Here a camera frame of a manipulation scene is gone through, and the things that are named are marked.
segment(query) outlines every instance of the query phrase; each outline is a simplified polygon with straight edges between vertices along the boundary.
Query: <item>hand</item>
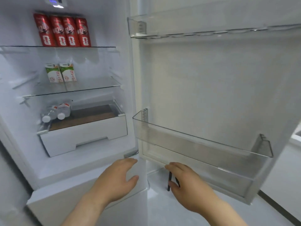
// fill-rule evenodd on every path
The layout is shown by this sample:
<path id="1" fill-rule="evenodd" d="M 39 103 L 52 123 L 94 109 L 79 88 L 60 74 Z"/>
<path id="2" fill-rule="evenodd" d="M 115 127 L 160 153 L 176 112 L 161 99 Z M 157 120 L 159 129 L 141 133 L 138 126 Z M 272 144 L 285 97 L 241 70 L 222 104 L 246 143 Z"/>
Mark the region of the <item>hand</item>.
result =
<path id="1" fill-rule="evenodd" d="M 169 181 L 168 184 L 175 198 L 186 209 L 204 216 L 220 201 L 213 189 L 190 167 L 182 163 L 171 162 L 165 168 L 179 180 L 180 188 L 172 181 Z"/>
<path id="2" fill-rule="evenodd" d="M 136 159 L 119 159 L 109 166 L 96 180 L 90 194 L 99 205 L 106 207 L 127 195 L 137 184 L 138 175 L 126 181 L 126 172 L 137 163 Z"/>

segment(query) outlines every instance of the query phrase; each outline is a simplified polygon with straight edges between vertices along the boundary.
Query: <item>milk carton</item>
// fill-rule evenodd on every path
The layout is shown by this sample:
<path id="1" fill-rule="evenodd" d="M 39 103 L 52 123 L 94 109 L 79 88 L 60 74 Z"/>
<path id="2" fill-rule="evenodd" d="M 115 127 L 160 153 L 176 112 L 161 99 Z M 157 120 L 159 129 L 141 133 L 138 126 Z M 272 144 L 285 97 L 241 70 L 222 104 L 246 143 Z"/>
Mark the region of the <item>milk carton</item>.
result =
<path id="1" fill-rule="evenodd" d="M 51 83 L 64 82 L 60 69 L 58 68 L 58 64 L 46 63 L 45 68 Z"/>
<path id="2" fill-rule="evenodd" d="M 75 82 L 76 77 L 72 63 L 60 63 L 60 69 L 65 82 Z"/>

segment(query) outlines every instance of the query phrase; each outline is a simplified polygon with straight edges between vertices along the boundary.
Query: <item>red can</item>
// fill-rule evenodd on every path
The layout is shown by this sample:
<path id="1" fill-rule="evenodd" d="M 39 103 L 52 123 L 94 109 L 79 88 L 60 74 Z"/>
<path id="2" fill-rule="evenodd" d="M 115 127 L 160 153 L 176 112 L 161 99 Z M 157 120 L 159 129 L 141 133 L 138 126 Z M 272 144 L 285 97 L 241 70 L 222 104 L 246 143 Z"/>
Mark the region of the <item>red can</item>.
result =
<path id="1" fill-rule="evenodd" d="M 43 46 L 55 47 L 55 39 L 53 37 L 51 24 L 48 20 L 47 15 L 35 13 L 33 17 L 35 18 L 36 25 L 39 29 L 39 34 Z"/>
<path id="2" fill-rule="evenodd" d="M 70 16 L 64 16 L 63 24 L 70 47 L 80 47 L 77 30 L 73 18 Z"/>
<path id="3" fill-rule="evenodd" d="M 75 23 L 80 45 L 82 47 L 91 47 L 87 20 L 85 18 L 77 17 L 75 18 Z"/>
<path id="4" fill-rule="evenodd" d="M 52 24 L 53 34 L 55 35 L 57 45 L 59 47 L 68 47 L 69 44 L 67 43 L 62 19 L 58 16 L 50 16 L 49 19 Z"/>

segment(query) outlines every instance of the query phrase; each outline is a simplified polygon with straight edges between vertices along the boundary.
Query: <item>left hand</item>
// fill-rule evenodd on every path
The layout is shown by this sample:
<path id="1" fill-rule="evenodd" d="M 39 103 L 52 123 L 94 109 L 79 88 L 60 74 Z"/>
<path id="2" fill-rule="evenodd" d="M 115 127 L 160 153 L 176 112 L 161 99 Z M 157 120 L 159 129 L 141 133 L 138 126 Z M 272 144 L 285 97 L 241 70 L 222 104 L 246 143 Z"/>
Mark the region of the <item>left hand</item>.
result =
<path id="1" fill-rule="evenodd" d="M 126 181 L 126 172 L 137 162 L 138 160 L 132 158 L 119 159 L 109 166 L 89 191 L 95 198 L 94 201 L 106 207 L 127 195 L 136 186 L 139 176 L 135 175 Z"/>

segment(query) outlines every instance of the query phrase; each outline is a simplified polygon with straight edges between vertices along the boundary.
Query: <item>white wall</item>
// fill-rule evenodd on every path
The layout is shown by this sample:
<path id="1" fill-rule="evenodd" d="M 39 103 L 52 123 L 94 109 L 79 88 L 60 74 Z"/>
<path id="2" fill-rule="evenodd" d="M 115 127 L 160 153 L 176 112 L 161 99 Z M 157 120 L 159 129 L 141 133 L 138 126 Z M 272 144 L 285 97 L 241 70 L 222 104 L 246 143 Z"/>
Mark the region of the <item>white wall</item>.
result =
<path id="1" fill-rule="evenodd" d="M 0 142 L 0 225 L 37 226 L 25 205 L 30 187 Z"/>
<path id="2" fill-rule="evenodd" d="M 301 142 L 285 146 L 261 190 L 301 221 Z"/>

